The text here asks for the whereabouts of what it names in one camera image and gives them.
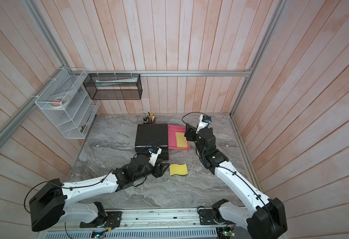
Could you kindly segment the yellow sponge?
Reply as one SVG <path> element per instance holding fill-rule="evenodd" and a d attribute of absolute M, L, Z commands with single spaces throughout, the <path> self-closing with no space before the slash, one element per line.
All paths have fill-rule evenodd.
<path fill-rule="evenodd" d="M 169 166 L 170 176 L 179 175 L 185 176 L 188 175 L 187 165 L 186 164 L 171 164 Z"/>
<path fill-rule="evenodd" d="M 176 132 L 175 139 L 176 139 L 176 147 L 188 148 L 188 141 L 187 141 L 186 137 L 184 136 L 184 132 Z"/>

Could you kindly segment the black drawer cabinet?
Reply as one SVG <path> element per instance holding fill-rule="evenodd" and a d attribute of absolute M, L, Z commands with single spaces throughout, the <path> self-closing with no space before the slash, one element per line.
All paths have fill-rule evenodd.
<path fill-rule="evenodd" d="M 169 160 L 169 135 L 167 123 L 139 124 L 135 138 L 135 151 L 149 155 L 149 148 L 157 146 L 162 149 L 158 159 Z"/>

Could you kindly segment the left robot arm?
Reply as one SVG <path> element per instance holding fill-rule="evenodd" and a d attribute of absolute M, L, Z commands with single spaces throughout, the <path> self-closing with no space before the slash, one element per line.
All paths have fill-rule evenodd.
<path fill-rule="evenodd" d="M 168 167 L 169 164 L 155 155 L 138 155 L 129 164 L 98 178 L 72 183 L 50 180 L 29 201 L 32 231 L 44 231 L 65 222 L 80 222 L 86 228 L 104 226 L 108 214 L 102 203 L 82 204 L 81 201 L 137 187 L 135 181 L 149 175 L 159 178 Z"/>

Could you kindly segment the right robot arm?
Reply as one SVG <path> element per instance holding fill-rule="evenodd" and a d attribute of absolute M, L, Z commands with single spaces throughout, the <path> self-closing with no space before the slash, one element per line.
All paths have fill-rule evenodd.
<path fill-rule="evenodd" d="M 233 166 L 231 161 L 216 147 L 213 130 L 201 122 L 198 128 L 186 124 L 184 136 L 195 143 L 200 162 L 221 179 L 244 204 L 236 206 L 221 199 L 212 206 L 216 223 L 231 222 L 246 229 L 253 239 L 278 239 L 287 232 L 285 206 L 278 198 L 271 199 Z"/>

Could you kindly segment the tape roll on shelf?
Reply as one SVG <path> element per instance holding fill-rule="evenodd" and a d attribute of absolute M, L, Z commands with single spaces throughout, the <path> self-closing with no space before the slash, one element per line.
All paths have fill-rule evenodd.
<path fill-rule="evenodd" d="M 65 101 L 64 101 L 65 97 L 64 96 L 58 96 L 56 98 L 54 98 L 50 103 L 49 106 L 52 109 L 60 109 L 64 106 Z"/>

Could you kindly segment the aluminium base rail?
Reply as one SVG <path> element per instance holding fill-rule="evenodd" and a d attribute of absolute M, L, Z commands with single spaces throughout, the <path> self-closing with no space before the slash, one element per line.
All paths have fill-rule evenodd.
<path fill-rule="evenodd" d="M 200 226 L 197 209 L 152 209 L 152 210 L 116 210 L 121 211 L 120 226 L 129 223 L 130 227 L 190 227 Z"/>

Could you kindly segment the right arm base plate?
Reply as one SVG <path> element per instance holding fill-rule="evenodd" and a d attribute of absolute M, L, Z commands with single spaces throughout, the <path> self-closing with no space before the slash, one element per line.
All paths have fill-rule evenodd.
<path fill-rule="evenodd" d="M 216 212 L 213 209 L 206 209 L 204 207 L 197 208 L 199 221 L 201 225 L 220 225 L 223 222 L 219 221 Z"/>

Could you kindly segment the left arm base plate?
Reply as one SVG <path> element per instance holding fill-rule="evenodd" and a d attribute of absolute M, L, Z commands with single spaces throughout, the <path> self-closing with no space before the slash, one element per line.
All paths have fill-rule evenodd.
<path fill-rule="evenodd" d="M 117 228 L 120 226 L 121 211 L 100 212 L 97 218 L 90 223 L 80 223 L 80 228 Z"/>

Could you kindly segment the black mesh wall basket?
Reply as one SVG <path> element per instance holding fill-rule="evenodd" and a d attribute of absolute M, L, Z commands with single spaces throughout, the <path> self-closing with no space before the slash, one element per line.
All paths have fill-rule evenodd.
<path fill-rule="evenodd" d="M 83 83 L 93 100 L 140 100 L 143 89 L 139 74 L 91 73 Z"/>

